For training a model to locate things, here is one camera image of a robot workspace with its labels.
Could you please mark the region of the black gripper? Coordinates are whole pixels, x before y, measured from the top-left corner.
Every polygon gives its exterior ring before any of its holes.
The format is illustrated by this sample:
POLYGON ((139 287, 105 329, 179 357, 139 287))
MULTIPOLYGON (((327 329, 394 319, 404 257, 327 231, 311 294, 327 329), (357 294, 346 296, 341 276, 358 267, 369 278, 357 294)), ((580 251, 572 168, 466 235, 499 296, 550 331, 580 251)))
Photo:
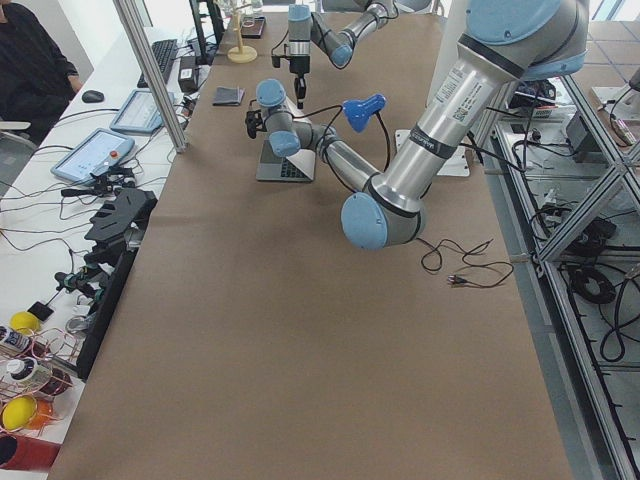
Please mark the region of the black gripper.
POLYGON ((245 114, 245 127, 249 138, 256 139, 259 132, 265 132, 266 127, 260 109, 249 110, 245 114))
MULTIPOLYGON (((272 54, 271 61, 274 68, 281 66, 281 61, 286 60, 289 64, 289 72, 292 74, 308 74, 310 72, 309 55, 291 56, 291 55, 278 55, 272 54)), ((296 97, 296 105, 298 109, 304 108, 304 101, 306 98, 307 85, 304 75, 297 75, 294 79, 294 91, 296 97)))

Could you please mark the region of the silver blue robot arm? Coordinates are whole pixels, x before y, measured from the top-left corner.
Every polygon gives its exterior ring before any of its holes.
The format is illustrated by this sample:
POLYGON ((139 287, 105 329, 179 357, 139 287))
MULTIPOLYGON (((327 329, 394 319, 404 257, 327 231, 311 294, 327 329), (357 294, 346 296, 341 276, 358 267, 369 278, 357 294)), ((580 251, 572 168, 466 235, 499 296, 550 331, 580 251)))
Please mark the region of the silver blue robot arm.
POLYGON ((311 150, 348 185, 341 225, 358 248, 408 243, 423 231, 423 196, 499 88, 572 74, 584 64, 586 1, 471 1, 465 20, 456 62, 385 171, 332 127, 296 120, 279 80, 256 87, 259 127, 272 152, 290 158, 311 150))
POLYGON ((315 44, 330 63, 341 70, 351 62, 360 40, 399 15, 394 1, 356 1, 356 4, 363 13, 339 31, 334 31, 309 6, 289 6, 287 30, 281 41, 272 48, 271 60, 274 68, 280 67, 282 59, 289 62, 289 71, 295 75, 294 93, 299 109, 304 106, 307 92, 305 75, 310 72, 311 44, 315 44))

